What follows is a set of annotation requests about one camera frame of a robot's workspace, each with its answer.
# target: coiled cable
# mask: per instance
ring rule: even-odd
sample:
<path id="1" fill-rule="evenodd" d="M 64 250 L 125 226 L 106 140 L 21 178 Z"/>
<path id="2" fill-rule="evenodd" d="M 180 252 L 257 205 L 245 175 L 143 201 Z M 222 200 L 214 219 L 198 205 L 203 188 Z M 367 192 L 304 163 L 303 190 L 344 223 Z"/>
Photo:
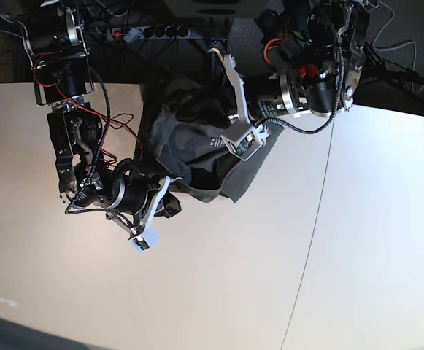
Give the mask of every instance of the coiled cable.
<path id="1" fill-rule="evenodd" d="M 107 120 L 106 120 L 106 124 L 104 125 L 104 128 L 103 128 L 103 133 L 101 135 L 99 145 L 96 149 L 96 153 L 95 153 L 95 157 L 93 159 L 93 164 L 92 164 L 90 173 L 80 184 L 80 188 L 79 188 L 77 194 L 74 196 L 74 198 L 71 199 L 69 205 L 67 206 L 67 208 L 65 210 L 65 214 L 66 215 L 74 215 L 74 214 L 84 214 L 84 213 L 105 212 L 105 213 L 113 214 L 117 217 L 120 217 L 121 219 L 123 219 L 126 222 L 126 224 L 129 228 L 132 228 L 134 226 L 132 224 L 132 222 L 130 222 L 129 219 L 125 215 L 121 214 L 119 211 L 115 211 L 115 210 L 111 210 L 111 209 L 103 209 L 103 208 L 100 208 L 100 209 L 80 209 L 80 210 L 76 210 L 76 211 L 71 211 L 71 209 L 74 207 L 74 204 L 82 196 L 83 190 L 85 189 L 85 187 L 91 185 L 93 175 L 95 174 L 96 165 L 98 164 L 98 161 L 100 159 L 101 149 L 103 148 L 104 140 L 105 140 L 105 138 L 107 137 L 107 134 L 108 134 L 109 123 L 111 121 L 111 103 L 109 102 L 109 96 L 108 96 L 107 88 L 106 88 L 106 86 L 103 82 L 103 79 L 95 71 L 95 69 L 90 68 L 90 71 L 91 71 L 92 75 L 95 77 L 96 81 L 98 81 L 98 83 L 100 84 L 101 89 L 103 91 L 104 100 L 105 100 L 105 103 L 106 103 L 106 106 L 107 106 Z"/>
<path id="2" fill-rule="evenodd" d="M 283 126 L 289 128 L 291 130 L 294 130 L 298 133 L 302 133 L 304 135 L 314 135 L 316 133 L 321 132 L 322 130 L 325 130 L 334 121 L 336 113 L 338 112 L 338 108 L 339 108 L 339 104 L 340 104 L 340 98 L 342 97 L 342 90 L 343 90 L 343 84 L 344 84 L 343 49 L 342 49 L 342 46 L 340 45 L 340 36 L 338 35 L 338 32 L 336 31 L 334 24 L 332 23 L 330 18 L 327 16 L 327 14 L 324 13 L 324 11 L 322 11 L 321 9 L 320 9 L 320 11 L 322 12 L 323 16 L 325 17 L 326 23 L 328 24 L 328 27 L 330 28 L 332 34 L 334 35 L 334 44 L 336 45 L 336 51 L 338 53 L 339 81 L 338 81 L 338 87 L 336 89 L 335 103 L 334 103 L 334 107 L 332 109 L 332 112 L 330 114 L 330 117 L 328 118 L 328 120 L 322 126 L 320 126 L 319 128 L 317 128 L 315 130 L 310 130 L 310 131 L 300 129 L 300 128 L 290 124 L 286 120 L 276 118 L 276 117 L 263 118 L 262 120 L 259 120 L 257 125 L 261 125 L 261 124 L 264 124 L 266 122 L 273 122 L 273 123 L 276 123 L 276 124 L 283 125 Z"/>

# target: robotic arm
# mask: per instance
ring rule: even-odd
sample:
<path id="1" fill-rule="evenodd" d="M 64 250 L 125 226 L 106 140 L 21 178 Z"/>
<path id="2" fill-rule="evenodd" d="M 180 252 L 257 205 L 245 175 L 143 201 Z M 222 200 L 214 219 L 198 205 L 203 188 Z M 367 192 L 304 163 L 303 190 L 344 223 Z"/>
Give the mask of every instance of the robotic arm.
<path id="1" fill-rule="evenodd" d="M 15 3 L 12 9 L 5 7 Z M 98 74 L 88 65 L 89 48 L 83 36 L 84 21 L 78 7 L 65 1 L 0 0 L 0 15 L 21 21 L 23 43 L 31 61 L 34 92 L 39 106 L 49 106 L 50 138 L 55 149 L 59 191 L 69 202 L 66 214 L 104 212 L 107 219 L 129 232 L 139 251 L 156 244 L 154 216 L 173 217 L 180 202 L 169 192 L 175 181 L 166 171 L 136 157 L 119 162 L 114 170 L 102 151 L 108 129 L 126 128 L 111 116 L 109 99 Z M 228 127 L 221 138 L 227 150 L 249 160 L 269 137 L 267 123 L 276 123 L 305 134 L 326 128 L 335 115 L 352 107 L 364 63 L 363 46 L 374 0 L 323 1 L 311 8 L 308 1 L 275 16 L 264 13 L 263 58 L 270 74 L 242 79 L 234 58 L 213 46 L 228 82 L 234 89 L 236 114 L 224 116 Z M 33 15 L 26 17 L 28 11 Z M 266 15 L 275 18 L 268 21 Z M 107 115 L 85 102 L 85 82 L 100 82 L 107 100 Z M 317 130 L 301 130 L 282 119 L 313 113 L 324 120 Z"/>

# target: metal clamp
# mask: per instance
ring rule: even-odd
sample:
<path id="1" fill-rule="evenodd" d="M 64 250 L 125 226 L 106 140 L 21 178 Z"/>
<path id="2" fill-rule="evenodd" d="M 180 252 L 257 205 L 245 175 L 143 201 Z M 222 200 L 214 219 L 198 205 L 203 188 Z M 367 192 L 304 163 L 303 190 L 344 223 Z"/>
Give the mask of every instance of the metal clamp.
<path id="1" fill-rule="evenodd" d="M 237 105 L 237 120 L 225 130 L 221 135 L 228 151 L 241 160 L 248 160 L 254 153 L 260 149 L 264 143 L 254 125 L 250 122 L 247 111 L 247 102 L 244 94 L 244 82 L 236 71 L 236 61 L 231 55 L 223 57 L 217 48 L 209 50 L 210 53 L 216 53 L 225 68 L 226 76 L 234 88 Z"/>
<path id="2" fill-rule="evenodd" d="M 354 9 L 354 5 L 353 4 L 349 4 L 347 6 L 347 16 L 346 16 L 346 20 L 344 22 L 344 26 L 342 26 L 339 30 L 338 30 L 338 36 L 341 36 L 343 33 L 345 33 L 348 28 L 350 27 L 350 21 L 351 21 L 351 13 Z"/>

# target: silver metal bracket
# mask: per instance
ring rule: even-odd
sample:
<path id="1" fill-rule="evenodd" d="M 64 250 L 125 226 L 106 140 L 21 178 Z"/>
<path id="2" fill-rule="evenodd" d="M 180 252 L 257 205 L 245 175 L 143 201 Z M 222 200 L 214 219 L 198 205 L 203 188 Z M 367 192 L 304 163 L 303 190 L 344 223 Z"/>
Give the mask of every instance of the silver metal bracket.
<path id="1" fill-rule="evenodd" d="M 223 57 L 217 48 L 209 50 L 215 53 L 225 68 L 226 76 L 234 88 L 237 105 L 237 119 L 221 135 L 228 151 L 241 160 L 248 160 L 264 145 L 262 137 L 265 133 L 259 133 L 250 122 L 249 112 L 247 111 L 246 96 L 244 94 L 244 82 L 236 71 L 236 62 L 231 55 Z"/>
<path id="2" fill-rule="evenodd" d="M 160 181 L 160 188 L 153 196 L 144 218 L 140 221 L 140 226 L 137 229 L 134 227 L 131 228 L 131 234 L 133 236 L 131 243 L 139 253 L 146 249 L 153 248 L 160 240 L 155 230 L 152 228 L 152 221 L 161 200 L 165 196 L 166 191 L 168 191 L 169 184 L 171 184 L 171 177 L 166 176 Z"/>

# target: white table surface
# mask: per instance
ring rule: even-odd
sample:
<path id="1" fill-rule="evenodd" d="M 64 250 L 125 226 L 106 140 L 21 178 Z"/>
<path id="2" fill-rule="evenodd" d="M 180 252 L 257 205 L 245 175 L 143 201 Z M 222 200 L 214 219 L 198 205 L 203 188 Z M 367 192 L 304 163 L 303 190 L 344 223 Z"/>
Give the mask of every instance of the white table surface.
<path id="1" fill-rule="evenodd" d="M 140 116 L 138 87 L 109 93 Z M 0 295 L 18 302 L 0 317 L 111 349 L 424 350 L 424 118 L 337 117 L 304 271 L 331 128 L 284 132 L 237 204 L 180 196 L 138 255 L 102 215 L 63 215 L 47 113 L 0 85 Z M 110 131 L 109 151 L 133 145 Z"/>
<path id="2" fill-rule="evenodd" d="M 109 85 L 114 114 L 142 112 L 139 88 Z M 100 91 L 90 97 L 104 111 Z M 331 129 L 284 133 L 237 204 L 181 195 L 138 255 L 102 214 L 66 217 L 47 108 L 32 86 L 0 85 L 0 317 L 111 349 L 279 349 L 320 199 Z M 320 124 L 313 117 L 304 127 Z M 106 149 L 132 155 L 110 131 Z"/>

